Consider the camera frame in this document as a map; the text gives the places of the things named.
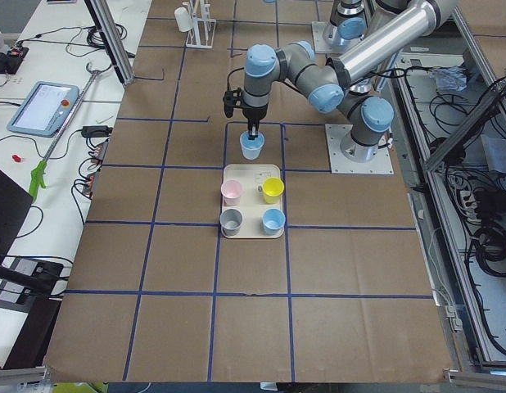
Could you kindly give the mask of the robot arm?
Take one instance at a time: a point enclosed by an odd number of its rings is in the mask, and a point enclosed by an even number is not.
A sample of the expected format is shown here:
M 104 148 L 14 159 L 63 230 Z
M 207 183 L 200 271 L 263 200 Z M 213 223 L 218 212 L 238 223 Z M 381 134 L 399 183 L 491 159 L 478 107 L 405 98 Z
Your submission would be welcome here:
M 326 53 L 342 54 L 360 42 L 368 30 L 373 32 L 379 22 L 383 22 L 386 13 L 375 8 L 367 15 L 364 1 L 335 0 L 329 22 L 323 29 L 322 38 L 326 44 Z
M 364 39 L 339 57 L 328 58 L 323 67 L 315 63 L 306 41 L 278 49 L 266 44 L 250 47 L 241 99 L 248 138 L 258 137 L 273 83 L 288 79 L 316 110 L 334 111 L 352 84 L 366 79 L 412 40 L 438 29 L 456 5 L 456 1 L 378 1 Z

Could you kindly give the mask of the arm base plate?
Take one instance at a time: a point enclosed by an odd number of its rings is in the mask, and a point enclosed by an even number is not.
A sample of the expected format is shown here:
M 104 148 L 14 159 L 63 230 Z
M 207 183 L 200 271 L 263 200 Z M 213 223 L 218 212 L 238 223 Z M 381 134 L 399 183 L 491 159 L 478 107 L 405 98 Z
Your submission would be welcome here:
M 316 52 L 325 52 L 333 45 L 337 27 L 329 21 L 313 21 L 311 23 L 314 48 Z
M 359 145 L 351 135 L 351 124 L 325 124 L 332 174 L 393 175 L 394 170 L 385 137 L 377 145 Z

